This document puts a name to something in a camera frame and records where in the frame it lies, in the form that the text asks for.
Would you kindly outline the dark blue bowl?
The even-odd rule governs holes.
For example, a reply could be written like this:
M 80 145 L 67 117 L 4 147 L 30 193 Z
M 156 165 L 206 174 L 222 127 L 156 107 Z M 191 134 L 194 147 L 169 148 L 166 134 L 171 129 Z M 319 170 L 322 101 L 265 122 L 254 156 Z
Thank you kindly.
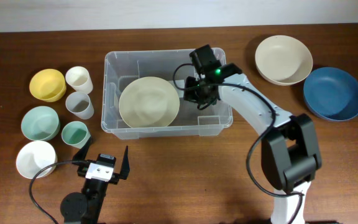
M 348 72 L 321 67 L 309 74 L 303 85 L 308 109 L 328 121 L 348 121 L 358 116 L 358 81 Z

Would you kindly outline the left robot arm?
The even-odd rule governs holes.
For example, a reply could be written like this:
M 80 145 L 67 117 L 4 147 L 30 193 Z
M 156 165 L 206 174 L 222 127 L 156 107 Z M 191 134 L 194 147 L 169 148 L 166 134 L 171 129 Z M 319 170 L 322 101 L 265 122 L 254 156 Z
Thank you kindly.
M 68 194 L 60 204 L 60 212 L 65 223 L 97 223 L 104 198 L 110 184 L 118 184 L 129 176 L 128 150 L 124 151 L 121 169 L 114 172 L 116 158 L 99 154 L 95 161 L 86 160 L 92 139 L 73 156 L 73 164 L 78 166 L 77 174 L 85 179 L 80 192 Z

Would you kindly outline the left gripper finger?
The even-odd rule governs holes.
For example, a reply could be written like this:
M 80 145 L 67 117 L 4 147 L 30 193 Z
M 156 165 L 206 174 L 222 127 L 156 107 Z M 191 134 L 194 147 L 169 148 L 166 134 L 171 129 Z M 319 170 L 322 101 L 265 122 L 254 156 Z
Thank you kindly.
M 86 155 L 88 153 L 88 150 L 90 148 L 90 145 L 92 144 L 93 142 L 93 138 L 90 137 L 86 144 L 73 156 L 72 158 L 72 163 L 73 164 L 83 164 L 83 163 L 87 163 L 86 161 Z
M 126 180 L 130 172 L 128 152 L 129 152 L 129 147 L 126 146 L 126 150 L 124 151 L 124 157 L 122 159 L 121 170 L 119 173 L 119 178 L 122 180 Z

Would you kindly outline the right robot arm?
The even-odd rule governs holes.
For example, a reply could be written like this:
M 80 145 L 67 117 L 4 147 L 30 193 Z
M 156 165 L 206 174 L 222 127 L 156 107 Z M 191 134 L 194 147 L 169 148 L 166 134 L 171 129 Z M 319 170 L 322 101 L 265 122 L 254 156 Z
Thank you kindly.
M 246 158 L 247 173 L 274 197 L 271 223 L 304 223 L 306 193 L 322 166 L 315 126 L 307 114 L 292 115 L 273 104 L 235 64 L 223 65 L 209 45 L 190 53 L 198 77 L 188 77 L 184 99 L 199 110 L 222 101 L 259 135 Z

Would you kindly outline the beige bowl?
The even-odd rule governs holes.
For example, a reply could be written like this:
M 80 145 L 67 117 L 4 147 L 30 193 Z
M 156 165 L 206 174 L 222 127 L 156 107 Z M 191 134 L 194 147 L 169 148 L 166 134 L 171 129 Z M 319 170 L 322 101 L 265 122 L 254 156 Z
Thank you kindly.
M 131 128 L 169 126 L 180 110 L 180 97 L 172 84 L 159 77 L 131 82 L 119 99 L 119 113 Z
M 313 68 L 313 57 L 308 47 L 298 39 L 274 35 L 257 46 L 255 64 L 268 82 L 289 86 L 308 77 Z

